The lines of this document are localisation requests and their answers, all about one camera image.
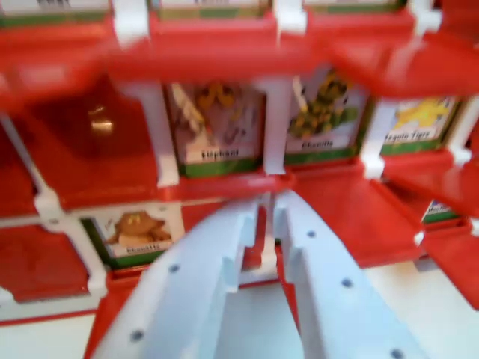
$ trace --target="cartoon animal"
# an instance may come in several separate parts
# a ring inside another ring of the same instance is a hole
[[[218,81],[197,91],[196,104],[200,112],[208,118],[212,132],[225,144],[232,144],[246,134],[241,128],[241,119],[245,116],[243,100],[240,87]]]
[[[344,108],[351,84],[330,70],[312,101],[305,98],[299,77],[293,80],[293,92],[300,112],[291,120],[289,133],[297,138],[328,132],[357,117],[357,108]]]
[[[447,100],[444,98],[427,98],[415,107],[396,112],[397,122],[394,129],[400,129],[409,123],[417,123],[418,127],[430,127],[441,120],[449,112]]]
[[[145,211],[125,213],[115,225],[115,234],[107,244],[131,248],[152,242],[171,242],[171,234],[163,230],[165,221],[151,218]]]
[[[176,127],[192,131],[192,139],[205,136],[209,145],[217,144],[217,138],[231,144],[244,134],[238,123],[244,117],[245,104],[239,87],[223,82],[211,82],[196,87],[192,101],[179,84],[171,86],[173,98],[180,109]]]

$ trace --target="plastic peg hole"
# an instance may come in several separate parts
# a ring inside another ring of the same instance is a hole
[[[136,342],[139,342],[140,340],[143,339],[143,336],[144,336],[144,333],[142,330],[138,329],[136,331],[133,331],[130,335],[129,335],[129,339],[131,340],[132,343],[136,343]]]
[[[391,356],[394,358],[394,359],[404,359],[404,354],[401,350],[399,349],[393,349],[391,350]]]
[[[351,288],[353,286],[353,282],[349,278],[344,278],[341,281],[341,284],[346,288]]]
[[[180,270],[180,266],[178,264],[172,264],[168,270],[170,273],[176,273],[178,270]]]

